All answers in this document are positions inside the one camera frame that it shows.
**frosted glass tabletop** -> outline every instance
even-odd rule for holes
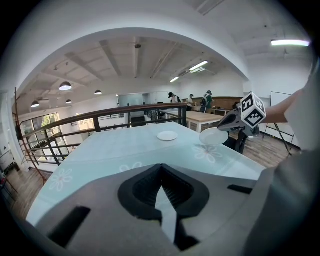
[[[177,139],[159,140],[158,133],[164,131],[176,132]],[[199,133],[175,122],[97,132],[52,174],[26,220],[36,225],[47,211],[91,181],[155,164],[250,180],[257,180],[265,169],[224,145],[202,144]]]

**flower pattern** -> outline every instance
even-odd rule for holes
[[[132,168],[130,168],[128,165],[121,165],[120,166],[120,168],[119,168],[119,170],[120,170],[120,172],[121,173],[123,173],[123,172],[126,172],[126,171],[129,171],[129,170],[131,170],[131,169],[135,169],[135,168],[139,168],[139,167],[142,167],[142,162],[136,162],[133,166],[132,166]]]
[[[215,146],[200,145],[192,149],[195,152],[194,157],[196,159],[207,159],[212,164],[216,162],[216,158],[222,158],[222,154],[217,152]]]
[[[70,176],[71,173],[72,169],[61,169],[57,175],[52,175],[50,178],[52,184],[50,185],[49,189],[56,189],[58,192],[62,191],[64,188],[64,183],[69,183],[72,181],[73,178]]]

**wooden railing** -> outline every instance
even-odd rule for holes
[[[68,136],[73,136],[73,135],[79,135],[79,134],[86,134],[86,133],[92,133],[92,132],[101,132],[105,131],[107,129],[117,129],[117,128],[130,128],[131,127],[131,113],[133,112],[145,112],[145,111],[161,111],[161,110],[168,110],[168,111],[178,111],[178,117],[176,118],[168,118],[168,119],[156,119],[156,120],[151,120],[151,121],[143,121],[143,122],[137,122],[135,125],[146,125],[146,124],[152,124],[152,123],[165,123],[165,122],[172,122],[172,121],[177,121],[180,125],[187,126],[187,104],[186,103],[167,103],[167,104],[150,104],[150,105],[136,105],[136,106],[126,106],[126,107],[117,107],[117,108],[110,108],[110,109],[105,109],[105,110],[100,110],[100,111],[95,111],[95,112],[89,112],[77,116],[73,116],[70,118],[62,119],[53,123],[50,123],[46,126],[43,126],[37,130],[34,130],[26,135],[23,136],[23,139],[25,141],[26,145],[30,145],[35,142],[39,142],[39,146],[36,148],[26,148],[23,149],[25,152],[25,157],[26,161],[31,161],[31,157],[35,159],[35,162],[37,164],[39,163],[45,163],[45,164],[55,164],[55,165],[60,165],[61,161],[63,161],[68,154],[62,154],[60,151],[60,148],[70,148],[70,147],[77,147],[80,145],[80,143],[76,144],[68,144],[68,145],[58,145],[57,146],[52,146],[51,142],[56,141],[57,138],[61,137],[68,137]],[[113,116],[113,115],[120,115],[120,114],[128,114],[127,118],[127,123],[125,124],[120,124],[120,125],[114,125],[114,126],[106,126],[106,127],[100,127],[99,120],[104,120],[106,116]],[[48,130],[53,129],[55,127],[60,127],[63,125],[72,125],[76,122],[80,122],[83,120],[93,120],[94,128],[92,129],[85,129],[85,130],[79,130],[67,134],[55,134],[51,137],[48,137]],[[43,133],[44,137],[41,140],[37,141],[31,141],[29,142],[29,138],[35,134],[38,133]],[[51,154],[43,154],[43,155],[35,155],[33,154],[36,151],[39,150],[50,150]],[[59,154],[55,154],[54,149],[59,150]],[[37,157],[51,157],[54,159],[54,161],[39,161],[37,160]]]

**white plate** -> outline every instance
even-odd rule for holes
[[[178,134],[174,131],[166,130],[157,135],[157,138],[161,141],[173,141],[178,137]]]
[[[203,144],[214,146],[225,143],[228,137],[228,132],[221,131],[218,128],[210,128],[201,132],[199,139]]]

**backpack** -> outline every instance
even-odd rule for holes
[[[201,106],[206,107],[208,105],[208,99],[207,99],[208,94],[206,93],[201,101]]]

